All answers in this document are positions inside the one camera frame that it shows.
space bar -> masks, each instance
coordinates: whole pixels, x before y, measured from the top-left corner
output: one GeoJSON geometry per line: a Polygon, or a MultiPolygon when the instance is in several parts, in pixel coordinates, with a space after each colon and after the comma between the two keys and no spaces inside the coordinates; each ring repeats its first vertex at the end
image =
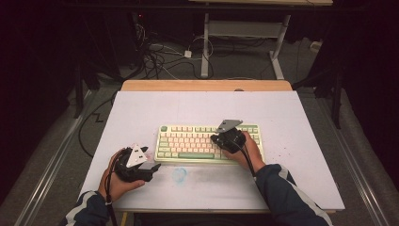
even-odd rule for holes
{"type": "Polygon", "coordinates": [[[179,153],[179,158],[214,159],[212,153],[179,153]]]}

floor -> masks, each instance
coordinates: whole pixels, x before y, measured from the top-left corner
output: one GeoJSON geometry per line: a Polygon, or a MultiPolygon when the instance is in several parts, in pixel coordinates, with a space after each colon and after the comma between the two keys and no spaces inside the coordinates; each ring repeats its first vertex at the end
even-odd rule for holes
{"type": "MultiPolygon", "coordinates": [[[[211,79],[275,79],[267,55],[274,44],[274,40],[216,40],[210,58],[211,79]]],[[[306,39],[283,44],[279,63],[291,84],[307,76],[317,56],[310,51],[310,45],[306,39]]],[[[195,60],[200,57],[199,49],[192,48],[193,59],[178,60],[185,50],[180,45],[157,42],[151,48],[157,64],[164,62],[163,70],[157,74],[149,59],[146,71],[133,79],[199,76],[200,62],[195,60]]],[[[122,75],[132,72],[129,65],[121,65],[120,69],[122,75]]],[[[78,119],[73,118],[75,99],[71,94],[71,106],[49,129],[1,206],[0,225],[55,225],[73,207],[91,162],[87,153],[95,154],[112,108],[108,100],[120,89],[119,83],[103,74],[99,74],[99,79],[99,90],[86,89],[85,108],[78,119]]],[[[329,117],[331,100],[316,99],[312,91],[302,88],[297,93],[345,204],[345,210],[330,215],[332,222],[363,226],[398,224],[398,192],[362,134],[344,91],[341,130],[335,128],[329,117]]]]}

sleeve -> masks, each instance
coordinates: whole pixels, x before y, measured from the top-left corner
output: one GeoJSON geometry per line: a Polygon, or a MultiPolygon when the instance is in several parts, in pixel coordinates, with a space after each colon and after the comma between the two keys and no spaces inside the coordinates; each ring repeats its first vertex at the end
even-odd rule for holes
{"type": "Polygon", "coordinates": [[[332,225],[322,209],[296,185],[281,165],[267,165],[256,173],[256,185],[279,225],[332,225]]]}
{"type": "Polygon", "coordinates": [[[108,220],[103,196],[97,191],[88,191],[79,197],[75,207],[59,225],[105,225],[108,220]]]}

person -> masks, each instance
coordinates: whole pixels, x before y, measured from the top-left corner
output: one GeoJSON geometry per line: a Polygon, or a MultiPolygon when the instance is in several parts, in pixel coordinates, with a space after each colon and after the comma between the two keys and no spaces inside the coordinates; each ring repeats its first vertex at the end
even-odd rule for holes
{"type": "MultiPolygon", "coordinates": [[[[312,201],[296,185],[290,172],[279,164],[266,165],[260,154],[258,146],[247,132],[243,132],[247,141],[244,149],[247,150],[254,172],[256,185],[259,188],[264,201],[270,209],[271,216],[278,225],[312,226],[332,225],[325,211],[312,201]]],[[[232,160],[238,162],[245,169],[249,169],[247,160],[241,152],[223,153],[232,160]]],[[[108,168],[104,171],[103,178],[97,191],[88,191],[82,194],[70,213],[62,219],[59,225],[105,225],[109,220],[107,207],[105,206],[105,178],[111,170],[111,158],[108,168]]],[[[128,191],[145,185],[144,181],[132,183],[123,182],[117,175],[111,177],[110,195],[115,202],[128,191]]]]}

keyboard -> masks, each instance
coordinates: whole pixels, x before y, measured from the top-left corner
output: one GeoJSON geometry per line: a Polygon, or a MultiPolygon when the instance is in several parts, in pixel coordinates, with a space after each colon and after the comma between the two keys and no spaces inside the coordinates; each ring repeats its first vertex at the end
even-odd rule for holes
{"type": "MultiPolygon", "coordinates": [[[[216,163],[235,164],[228,159],[213,143],[211,135],[217,126],[205,125],[162,125],[158,130],[158,139],[154,159],[157,162],[170,163],[216,163]]],[[[263,146],[258,125],[240,124],[238,130],[248,131],[261,151],[263,146]]]]}

